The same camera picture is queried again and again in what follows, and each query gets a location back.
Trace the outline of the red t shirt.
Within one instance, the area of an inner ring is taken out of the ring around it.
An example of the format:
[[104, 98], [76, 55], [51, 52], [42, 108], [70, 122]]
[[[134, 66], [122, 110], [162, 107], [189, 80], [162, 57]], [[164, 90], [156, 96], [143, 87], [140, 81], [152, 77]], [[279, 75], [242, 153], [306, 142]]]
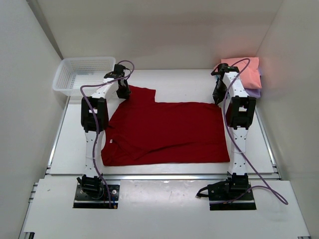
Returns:
[[230, 161], [221, 108], [199, 102], [156, 102], [156, 91], [131, 86], [107, 127], [105, 166]]

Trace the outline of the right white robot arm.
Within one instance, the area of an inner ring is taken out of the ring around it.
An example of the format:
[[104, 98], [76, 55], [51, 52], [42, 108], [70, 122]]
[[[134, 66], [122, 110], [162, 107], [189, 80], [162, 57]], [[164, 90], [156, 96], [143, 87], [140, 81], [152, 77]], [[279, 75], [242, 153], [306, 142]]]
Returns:
[[223, 103], [224, 123], [232, 142], [231, 163], [227, 179], [200, 189], [196, 198], [208, 198], [210, 205], [254, 204], [254, 196], [249, 184], [246, 153], [248, 129], [252, 124], [256, 98], [245, 91], [239, 74], [235, 71], [220, 73], [213, 98]]

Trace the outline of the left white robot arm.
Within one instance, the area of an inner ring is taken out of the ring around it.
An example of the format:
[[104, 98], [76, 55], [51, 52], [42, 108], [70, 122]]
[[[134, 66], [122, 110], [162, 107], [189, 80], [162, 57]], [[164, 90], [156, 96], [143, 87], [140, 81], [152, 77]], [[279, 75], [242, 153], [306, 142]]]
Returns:
[[113, 94], [119, 99], [128, 99], [130, 88], [126, 77], [119, 79], [105, 78], [104, 82], [97, 85], [84, 85], [80, 87], [81, 100], [81, 125], [84, 129], [86, 140], [85, 168], [78, 183], [82, 191], [94, 200], [111, 193], [107, 182], [99, 169], [102, 151], [102, 141], [109, 123], [107, 101]]

